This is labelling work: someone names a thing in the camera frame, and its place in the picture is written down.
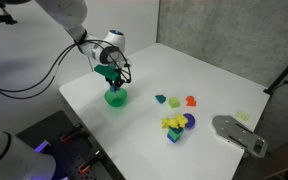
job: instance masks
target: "green bowl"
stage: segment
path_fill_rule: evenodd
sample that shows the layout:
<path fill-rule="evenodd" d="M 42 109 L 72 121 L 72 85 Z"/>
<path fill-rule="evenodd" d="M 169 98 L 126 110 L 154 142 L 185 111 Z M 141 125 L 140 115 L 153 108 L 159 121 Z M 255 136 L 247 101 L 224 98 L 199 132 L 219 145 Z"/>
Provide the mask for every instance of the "green bowl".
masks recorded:
<path fill-rule="evenodd" d="M 127 92 L 125 89 L 121 88 L 119 91 L 112 93 L 110 90 L 107 90 L 104 98 L 106 102 L 113 107 L 120 107 L 126 102 Z"/>

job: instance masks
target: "green block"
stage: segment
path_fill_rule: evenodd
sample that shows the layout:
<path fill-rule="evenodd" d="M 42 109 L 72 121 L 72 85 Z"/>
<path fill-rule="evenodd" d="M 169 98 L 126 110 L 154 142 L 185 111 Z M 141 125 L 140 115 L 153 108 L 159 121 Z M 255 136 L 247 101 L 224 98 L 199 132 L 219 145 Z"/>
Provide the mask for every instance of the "green block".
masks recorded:
<path fill-rule="evenodd" d="M 171 108 L 180 107 L 180 101 L 177 99 L 177 97 L 171 97 L 168 99 L 168 104 L 171 106 Z"/>
<path fill-rule="evenodd" d="M 246 114 L 245 112 L 238 110 L 235 114 L 235 117 L 237 117 L 240 120 L 248 121 L 250 119 L 250 115 Z"/>
<path fill-rule="evenodd" d="M 108 67 L 108 66 L 103 66 L 103 65 L 97 65 L 94 68 L 94 71 L 97 73 L 107 77 L 108 79 L 115 81 L 115 79 L 118 77 L 118 73 L 115 72 L 114 69 Z"/>
<path fill-rule="evenodd" d="M 178 128 L 178 129 L 174 129 L 174 128 L 170 128 L 168 130 L 168 134 L 174 139 L 177 140 L 178 138 L 180 138 L 183 134 L 184 130 L 183 128 Z"/>

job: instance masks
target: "toy block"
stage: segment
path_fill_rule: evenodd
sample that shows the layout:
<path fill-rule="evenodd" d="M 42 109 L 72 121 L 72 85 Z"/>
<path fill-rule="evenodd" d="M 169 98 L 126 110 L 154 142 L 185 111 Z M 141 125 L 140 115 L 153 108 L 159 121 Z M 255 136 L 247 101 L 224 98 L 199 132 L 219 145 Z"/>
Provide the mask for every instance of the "toy block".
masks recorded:
<path fill-rule="evenodd" d="M 178 126 L 181 127 L 181 128 L 184 128 L 185 127 L 185 124 L 188 123 L 188 119 L 183 116 L 183 115 L 176 115 L 175 116 L 176 120 L 178 121 Z"/>
<path fill-rule="evenodd" d="M 168 116 L 166 116 L 165 118 L 162 118 L 162 128 L 168 128 L 168 121 L 170 119 L 168 118 Z"/>
<path fill-rule="evenodd" d="M 180 107 L 180 101 L 177 99 L 177 97 L 171 97 L 168 100 L 168 104 L 170 105 L 171 108 L 177 108 Z"/>
<path fill-rule="evenodd" d="M 177 119 L 170 119 L 169 121 L 168 121 L 168 126 L 170 127 L 170 128 L 178 128 L 178 121 L 177 121 Z"/>
<path fill-rule="evenodd" d="M 183 128 L 178 128 L 178 129 L 175 129 L 175 128 L 170 128 L 168 130 L 168 134 L 174 139 L 174 140 L 177 140 L 178 138 L 180 138 L 182 136 L 184 132 L 184 129 Z"/>
<path fill-rule="evenodd" d="M 238 110 L 235 114 L 235 117 L 237 117 L 240 120 L 248 121 L 250 119 L 250 115 L 246 114 L 245 112 Z"/>
<path fill-rule="evenodd" d="M 161 104 L 163 104 L 166 101 L 166 97 L 163 95 L 156 95 L 155 97 L 158 100 L 158 102 Z"/>
<path fill-rule="evenodd" d="M 176 141 L 178 140 L 178 139 L 174 140 L 169 134 L 167 134 L 167 137 L 168 137 L 168 139 L 170 139 L 173 143 L 176 143 Z"/>
<path fill-rule="evenodd" d="M 195 101 L 195 100 L 193 100 L 193 101 L 187 101 L 186 106 L 196 107 L 196 101 Z"/>
<path fill-rule="evenodd" d="M 184 117 L 188 120 L 188 122 L 185 124 L 185 128 L 192 128 L 195 125 L 195 118 L 192 114 L 185 113 L 183 114 Z"/>
<path fill-rule="evenodd" d="M 103 65 L 97 65 L 94 68 L 94 71 L 105 76 L 106 78 L 115 81 L 115 79 L 119 76 L 118 73 L 113 69 L 108 66 L 103 66 Z"/>
<path fill-rule="evenodd" d="M 194 97 L 193 96 L 187 96 L 186 101 L 194 101 Z"/>

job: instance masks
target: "metal stand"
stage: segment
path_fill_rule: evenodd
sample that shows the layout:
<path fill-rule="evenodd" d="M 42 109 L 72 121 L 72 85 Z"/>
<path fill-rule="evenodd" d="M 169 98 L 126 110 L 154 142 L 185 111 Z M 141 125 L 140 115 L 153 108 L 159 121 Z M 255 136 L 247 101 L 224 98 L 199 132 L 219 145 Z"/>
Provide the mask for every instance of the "metal stand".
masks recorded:
<path fill-rule="evenodd" d="M 55 174 L 52 180 L 60 180 L 65 177 L 69 180 L 125 180 L 123 175 L 111 161 L 109 156 L 92 138 L 78 136 L 73 138 L 75 131 L 69 133 L 70 139 L 67 142 L 63 135 L 67 135 L 72 128 L 76 127 L 63 111 L 58 111 L 37 124 L 17 134 L 17 137 L 32 148 L 37 148 L 41 142 L 49 142 L 49 146 L 43 151 L 50 154 L 56 161 Z M 94 154 L 101 150 L 103 157 L 100 162 L 87 168 L 80 173 L 81 165 L 92 164 Z"/>
<path fill-rule="evenodd" d="M 268 88 L 265 89 L 264 92 L 272 95 L 274 92 L 274 88 L 280 84 L 280 82 L 285 78 L 285 76 L 288 75 L 288 66 L 286 67 L 286 69 L 276 78 L 276 80 L 272 83 L 272 85 Z"/>
<path fill-rule="evenodd" d="M 5 23 L 5 24 L 10 24 L 10 25 L 13 25 L 13 24 L 16 24 L 17 21 L 14 20 L 12 18 L 12 16 L 5 10 L 5 5 L 4 4 L 1 4 L 0 3 L 0 8 L 2 9 L 2 11 L 4 12 L 3 15 L 0 15 L 0 23 Z"/>

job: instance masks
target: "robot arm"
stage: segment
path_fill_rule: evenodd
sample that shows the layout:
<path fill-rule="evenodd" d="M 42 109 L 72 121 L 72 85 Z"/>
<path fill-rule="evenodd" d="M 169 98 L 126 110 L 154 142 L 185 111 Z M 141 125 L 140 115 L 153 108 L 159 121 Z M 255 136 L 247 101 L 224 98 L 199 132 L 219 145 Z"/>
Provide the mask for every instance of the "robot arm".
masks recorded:
<path fill-rule="evenodd" d="M 22 4 L 29 0 L 0 0 L 3 4 Z M 113 59 L 121 62 L 119 51 L 124 52 L 125 37 L 124 34 L 111 30 L 103 40 L 87 33 L 82 26 L 86 15 L 87 7 L 84 0 L 36 0 L 36 2 L 63 28 L 78 44 L 80 51 L 88 57 L 91 57 L 101 64 L 110 64 Z"/>

